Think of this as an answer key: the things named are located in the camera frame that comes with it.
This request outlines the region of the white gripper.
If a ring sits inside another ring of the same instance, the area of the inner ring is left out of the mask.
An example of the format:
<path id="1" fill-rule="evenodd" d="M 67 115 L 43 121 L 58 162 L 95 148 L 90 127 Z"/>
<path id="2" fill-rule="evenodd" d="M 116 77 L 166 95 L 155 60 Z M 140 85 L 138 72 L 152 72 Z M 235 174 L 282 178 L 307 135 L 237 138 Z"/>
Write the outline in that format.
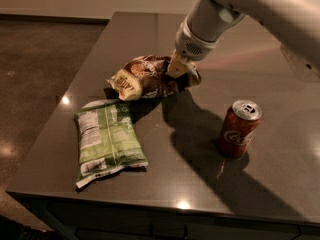
<path id="1" fill-rule="evenodd" d="M 175 50 L 171 54 L 166 74 L 178 78 L 189 71 L 199 77 L 196 65 L 217 46 L 219 25 L 213 18 L 186 17 L 181 23 L 175 37 Z"/>

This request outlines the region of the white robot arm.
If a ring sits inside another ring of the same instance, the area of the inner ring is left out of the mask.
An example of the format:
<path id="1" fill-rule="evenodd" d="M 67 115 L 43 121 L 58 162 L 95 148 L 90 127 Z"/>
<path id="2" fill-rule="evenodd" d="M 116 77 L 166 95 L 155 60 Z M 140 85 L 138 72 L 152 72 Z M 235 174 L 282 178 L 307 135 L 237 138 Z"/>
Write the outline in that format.
<path id="1" fill-rule="evenodd" d="M 167 74 L 178 78 L 193 70 L 245 16 L 282 43 L 298 76 L 320 73 L 320 0 L 197 0 L 177 31 Z"/>

